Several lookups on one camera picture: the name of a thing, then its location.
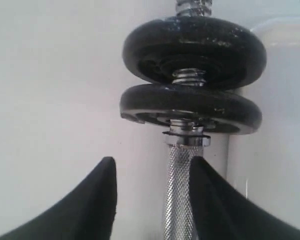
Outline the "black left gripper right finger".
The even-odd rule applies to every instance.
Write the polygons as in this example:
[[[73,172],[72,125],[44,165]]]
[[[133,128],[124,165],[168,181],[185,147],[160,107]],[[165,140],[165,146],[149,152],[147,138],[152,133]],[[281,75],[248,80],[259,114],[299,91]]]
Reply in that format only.
[[[200,240],[300,240],[300,230],[235,190],[201,156],[190,163],[190,204]]]

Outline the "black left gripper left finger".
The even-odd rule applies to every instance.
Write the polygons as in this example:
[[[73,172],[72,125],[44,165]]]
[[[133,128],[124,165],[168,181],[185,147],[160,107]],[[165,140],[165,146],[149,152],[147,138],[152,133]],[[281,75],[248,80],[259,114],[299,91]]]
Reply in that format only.
[[[109,240],[117,201],[116,162],[106,156],[63,199],[0,240]]]

